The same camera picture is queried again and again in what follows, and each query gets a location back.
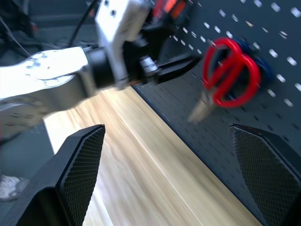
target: white robotic arm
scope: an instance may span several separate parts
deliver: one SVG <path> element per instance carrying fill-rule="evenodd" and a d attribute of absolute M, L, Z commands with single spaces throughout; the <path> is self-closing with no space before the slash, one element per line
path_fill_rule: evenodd
<path fill-rule="evenodd" d="M 99 89 L 123 89 L 150 77 L 160 83 L 194 67 L 200 56 L 154 63 L 152 58 L 175 29 L 173 24 L 145 26 L 150 9 L 145 0 L 104 0 L 95 18 L 99 48 L 42 51 L 17 65 L 0 67 L 0 142 Z"/>

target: wooden surface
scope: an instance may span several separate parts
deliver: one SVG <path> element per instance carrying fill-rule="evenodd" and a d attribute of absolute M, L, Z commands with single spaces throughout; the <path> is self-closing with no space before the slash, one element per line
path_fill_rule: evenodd
<path fill-rule="evenodd" d="M 261 225 L 132 88 L 45 121 L 55 151 L 81 128 L 106 126 L 85 226 Z"/>

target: pegboard hole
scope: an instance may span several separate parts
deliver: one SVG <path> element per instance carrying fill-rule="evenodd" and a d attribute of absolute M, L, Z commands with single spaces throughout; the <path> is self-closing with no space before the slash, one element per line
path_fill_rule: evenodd
<path fill-rule="evenodd" d="M 264 30 L 264 32 L 269 33 L 269 31 L 266 28 L 262 27 L 262 29 Z"/>
<path fill-rule="evenodd" d="M 233 38 L 233 35 L 229 31 L 226 31 L 226 35 L 231 39 Z"/>
<path fill-rule="evenodd" d="M 218 28 L 218 26 L 215 26 L 214 29 L 217 33 L 221 33 L 221 30 Z"/>
<path fill-rule="evenodd" d="M 272 55 L 272 57 L 277 58 L 278 57 L 278 53 L 276 53 L 273 49 L 269 50 L 269 53 Z"/>
<path fill-rule="evenodd" d="M 254 3 L 255 3 L 255 5 L 256 5 L 257 7 L 259 7 L 259 8 L 262 6 L 262 2 L 259 1 L 259 0 L 254 0 Z"/>
<path fill-rule="evenodd" d="M 273 2 L 273 3 L 271 4 L 271 7 L 272 7 L 272 9 L 273 9 L 275 12 L 279 12 L 279 11 L 280 11 L 280 6 L 277 5 L 277 3 L 275 3 L 275 2 Z"/>
<path fill-rule="evenodd" d="M 226 16 L 226 13 L 222 9 L 220 9 L 219 13 L 221 14 L 222 17 Z"/>
<path fill-rule="evenodd" d="M 201 39 L 203 42 L 206 42 L 206 39 L 205 39 L 203 36 L 201 36 L 200 39 Z"/>
<path fill-rule="evenodd" d="M 287 33 L 285 33 L 284 31 L 279 32 L 280 36 L 284 39 L 287 39 Z"/>
<path fill-rule="evenodd" d="M 289 107 L 293 107 L 293 104 L 289 99 L 284 99 L 284 103 L 286 103 Z"/>
<path fill-rule="evenodd" d="M 269 128 L 270 131 L 274 130 L 270 125 L 267 125 L 267 127 Z"/>
<path fill-rule="evenodd" d="M 249 27 L 253 27 L 254 24 L 250 23 L 249 21 L 246 21 L 246 24 L 249 26 Z"/>
<path fill-rule="evenodd" d="M 288 57 L 287 58 L 287 61 L 292 65 L 292 66 L 296 66 L 297 65 L 297 62 L 292 58 L 292 57 Z"/>
<path fill-rule="evenodd" d="M 238 21 L 239 21 L 239 19 L 238 19 L 234 14 L 232 14 L 232 19 L 233 19 L 235 22 L 238 22 Z"/>
<path fill-rule="evenodd" d="M 197 37 L 197 35 L 196 35 L 194 32 L 191 32 L 191 35 L 192 35 L 194 38 Z"/>
<path fill-rule="evenodd" d="M 296 84 L 295 84 L 295 87 L 296 87 L 299 91 L 301 91 L 301 85 L 300 85 L 299 83 L 296 83 Z"/>
<path fill-rule="evenodd" d="M 208 29 L 210 28 L 210 25 L 208 23 L 205 22 L 204 25 L 206 28 L 208 28 Z"/>
<path fill-rule="evenodd" d="M 278 74 L 278 75 L 277 75 L 277 78 L 279 79 L 279 81 L 281 81 L 281 82 L 285 82 L 285 78 L 284 78 L 284 77 L 282 77 L 282 75 L 281 75 L 281 74 Z"/>
<path fill-rule="evenodd" d="M 282 119 L 282 115 L 276 113 L 277 118 Z"/>
<path fill-rule="evenodd" d="M 270 90 L 270 89 L 268 89 L 268 94 L 270 94 L 271 97 L 275 97 L 276 96 L 276 94 L 272 90 Z"/>
<path fill-rule="evenodd" d="M 257 50 L 260 50 L 260 49 L 261 49 L 261 46 L 260 46 L 257 42 L 254 42 L 254 43 L 253 43 L 253 46 L 254 46 Z"/>
<path fill-rule="evenodd" d="M 290 140 L 286 137 L 286 136 L 282 136 L 283 140 L 285 140 L 286 142 L 290 142 Z"/>
<path fill-rule="evenodd" d="M 291 9 L 291 13 L 297 18 L 301 17 L 301 12 L 296 7 Z"/>
<path fill-rule="evenodd" d="M 297 126 L 296 124 L 292 124 L 292 126 L 294 127 L 294 129 L 296 129 L 296 130 L 300 130 L 300 127 L 299 126 Z"/>

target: pegboard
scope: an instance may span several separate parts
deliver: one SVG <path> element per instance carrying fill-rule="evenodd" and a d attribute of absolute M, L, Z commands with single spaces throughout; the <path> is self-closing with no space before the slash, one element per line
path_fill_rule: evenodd
<path fill-rule="evenodd" d="M 187 51 L 204 54 L 207 39 L 243 37 L 261 47 L 274 81 L 245 106 L 217 108 L 198 125 L 189 124 L 188 116 L 203 90 L 202 62 L 178 79 L 135 90 L 266 225 L 243 180 L 228 128 L 237 123 L 273 132 L 301 155 L 301 1 L 198 0 L 189 17 L 167 41 L 162 60 Z"/>

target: red scissors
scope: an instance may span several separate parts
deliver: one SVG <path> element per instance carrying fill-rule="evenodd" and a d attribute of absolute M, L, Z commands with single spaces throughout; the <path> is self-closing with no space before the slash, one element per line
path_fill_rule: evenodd
<path fill-rule="evenodd" d="M 229 48 L 231 54 L 224 59 L 213 72 L 212 76 L 209 74 L 209 66 L 216 50 L 219 48 Z M 225 96 L 232 89 L 234 83 L 237 81 L 239 74 L 247 66 L 249 70 L 249 84 L 244 93 L 234 100 L 224 100 Z M 205 89 L 216 89 L 212 94 L 212 101 L 220 107 L 238 107 L 249 100 L 251 100 L 260 87 L 261 74 L 256 64 L 248 55 L 243 54 L 240 46 L 233 40 L 228 38 L 221 38 L 214 41 L 213 46 L 209 47 L 204 59 L 203 66 L 203 82 Z"/>

